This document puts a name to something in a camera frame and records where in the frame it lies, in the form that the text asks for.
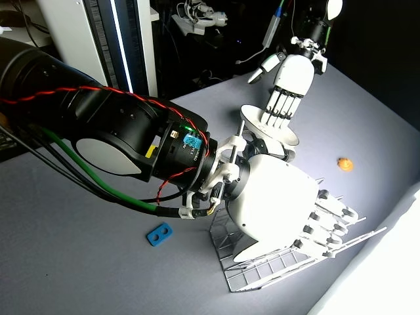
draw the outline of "gray table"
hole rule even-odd
[[[199,112],[212,137],[236,132],[242,104],[264,106],[273,75],[254,86],[237,77],[175,102]],[[292,128],[294,164],[375,228],[417,180],[420,134],[329,67],[317,77]],[[354,170],[344,173],[345,156]],[[160,181],[106,180],[131,194]],[[167,219],[173,237],[154,248],[145,235],[163,220],[90,196],[29,154],[0,164],[0,314],[306,314],[360,248],[251,293],[229,293],[208,233],[209,219]]]

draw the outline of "orange object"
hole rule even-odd
[[[344,172],[350,172],[353,170],[353,162],[351,159],[340,157],[338,160],[338,166],[344,171]]]

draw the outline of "red wire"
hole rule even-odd
[[[165,187],[165,185],[171,180],[171,179],[174,179],[175,177],[178,177],[178,176],[181,176],[182,174],[185,174],[185,173],[187,173],[187,172],[189,172],[189,171],[192,171],[193,169],[197,169],[197,167],[189,167],[189,168],[187,168],[187,169],[185,169],[185,170],[183,170],[182,172],[180,172],[180,173],[177,173],[177,174],[173,174],[173,175],[171,175],[170,177],[168,177],[163,183],[162,183],[162,185],[160,185],[160,187],[159,187],[159,190],[157,191],[157,195],[156,195],[156,203],[159,205],[160,203],[159,203],[159,198],[160,198],[160,194],[162,193],[162,189],[163,189],[163,187]]]
[[[157,105],[161,108],[165,108],[167,110],[170,110],[170,111],[176,113],[179,117],[181,117],[182,119],[186,120],[189,124],[191,124],[191,126],[201,135],[201,137],[203,137],[205,147],[206,147],[205,157],[209,156],[209,153],[210,153],[210,151],[209,151],[209,141],[208,141],[207,137],[204,135],[204,133],[196,127],[196,125],[194,124],[194,122],[190,118],[182,115],[176,108],[166,106],[166,105],[158,102],[157,100],[153,100],[151,98],[143,98],[143,97],[141,97],[137,94],[127,92],[127,91],[122,91],[122,90],[119,90],[119,89],[115,89],[113,87],[90,87],[88,85],[82,85],[80,87],[58,87],[55,90],[39,91],[39,92],[36,92],[34,95],[21,97],[21,98],[18,98],[17,100],[7,100],[5,98],[0,98],[0,101],[4,102],[6,104],[18,104],[19,102],[25,102],[25,101],[33,100],[35,97],[41,96],[41,95],[53,95],[57,92],[63,92],[63,91],[64,92],[76,92],[77,90],[89,90],[89,91],[105,90],[105,91],[115,92],[115,93],[118,93],[118,94],[126,94],[126,95],[129,95],[129,96],[133,96],[133,97],[135,97],[135,98],[137,98],[137,99],[139,99],[143,102],[147,101],[147,102],[153,103],[153,104],[155,104],[155,105]]]

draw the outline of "blue block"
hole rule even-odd
[[[150,245],[158,246],[161,242],[171,236],[172,233],[172,228],[167,223],[163,223],[147,234],[147,239],[150,242]]]

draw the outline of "light strip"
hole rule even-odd
[[[133,93],[133,86],[131,85],[129,67],[127,65],[127,59],[125,58],[125,49],[124,49],[124,44],[123,44],[123,37],[121,36],[121,30],[119,28],[116,2],[115,2],[115,0],[110,0],[110,1],[111,1],[111,8],[112,8],[112,16],[114,17],[115,29],[117,31],[119,50],[121,51],[121,57],[123,59],[125,77],[127,78],[127,83],[129,85],[129,91]]]

